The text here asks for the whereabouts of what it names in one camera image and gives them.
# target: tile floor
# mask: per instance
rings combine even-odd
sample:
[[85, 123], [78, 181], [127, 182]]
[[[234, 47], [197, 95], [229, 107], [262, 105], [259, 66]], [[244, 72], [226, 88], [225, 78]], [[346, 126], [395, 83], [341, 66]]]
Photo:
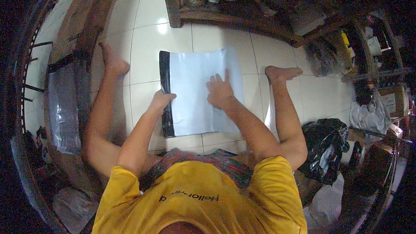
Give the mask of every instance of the tile floor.
[[[246, 107], [273, 133], [276, 132], [273, 97], [264, 74], [267, 65], [298, 66], [304, 70], [303, 75], [288, 81], [288, 90], [302, 124], [337, 117], [349, 125], [350, 86], [342, 83], [337, 75], [314, 77], [303, 48], [294, 49], [279, 40], [216, 26], [185, 24], [180, 29], [172, 29], [168, 22], [164, 0], [114, 0], [106, 29], [99, 39], [107, 41], [130, 63], [130, 72], [117, 84], [113, 127], [116, 129], [112, 132], [128, 135], [146, 111], [154, 92], [160, 89], [160, 50], [206, 52], [228, 45], [235, 47], [239, 54]], [[101, 51], [96, 47], [91, 67], [91, 101], [99, 89], [103, 68]], [[240, 134], [230, 133], [164, 139], [159, 123], [149, 151], [158, 153], [172, 148], [197, 154], [209, 154], [217, 148], [240, 153], [246, 150], [246, 143]]]

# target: black plastic bag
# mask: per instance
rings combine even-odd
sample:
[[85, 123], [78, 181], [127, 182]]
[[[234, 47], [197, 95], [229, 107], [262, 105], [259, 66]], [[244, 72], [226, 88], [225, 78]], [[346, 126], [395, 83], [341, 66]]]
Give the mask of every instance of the black plastic bag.
[[342, 152], [348, 152], [348, 128], [337, 118], [320, 119], [302, 127], [308, 148], [306, 162], [299, 167], [306, 177], [332, 185], [338, 176]]

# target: patterned cloth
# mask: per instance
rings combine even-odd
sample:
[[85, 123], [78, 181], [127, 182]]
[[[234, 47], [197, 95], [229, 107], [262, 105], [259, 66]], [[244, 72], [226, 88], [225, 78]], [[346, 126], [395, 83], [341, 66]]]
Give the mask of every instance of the patterned cloth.
[[246, 189], [251, 181], [253, 171], [245, 164], [238, 162], [231, 157], [236, 154], [227, 152], [222, 149], [216, 150], [212, 154], [197, 155], [183, 152], [178, 148], [168, 151], [162, 160], [153, 166], [147, 174], [140, 179], [141, 191], [146, 191], [162, 174], [164, 174], [173, 164], [184, 161], [200, 161], [214, 165], [221, 172], [228, 175], [240, 189]]

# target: leg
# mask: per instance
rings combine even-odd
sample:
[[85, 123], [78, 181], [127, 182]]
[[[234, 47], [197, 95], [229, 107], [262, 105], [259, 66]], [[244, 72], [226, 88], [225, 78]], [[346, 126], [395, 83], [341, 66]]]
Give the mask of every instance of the leg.
[[280, 139], [280, 148], [292, 169], [297, 169], [305, 162], [307, 149], [286, 81], [292, 80], [302, 72], [299, 68], [283, 69], [274, 66], [268, 66], [265, 71], [275, 99], [276, 129]]
[[[83, 155], [99, 173], [110, 176], [119, 156], [119, 147], [107, 140], [113, 120], [113, 100], [117, 79], [128, 71], [128, 64], [115, 55], [107, 43], [100, 43], [100, 46], [105, 63], [104, 76], [89, 115]], [[145, 169], [150, 169], [157, 159], [157, 156], [149, 155]]]

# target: black adhesive strip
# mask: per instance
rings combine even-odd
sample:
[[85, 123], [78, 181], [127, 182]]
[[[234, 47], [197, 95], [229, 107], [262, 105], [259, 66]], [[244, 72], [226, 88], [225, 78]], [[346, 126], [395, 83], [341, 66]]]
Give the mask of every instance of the black adhesive strip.
[[[160, 70], [160, 84], [164, 94], [171, 92], [171, 78], [170, 78], [170, 61], [171, 54], [169, 52], [159, 52], [159, 70]], [[163, 136], [165, 138], [174, 138], [174, 121], [172, 119], [172, 105], [171, 102], [165, 107], [162, 115]]]

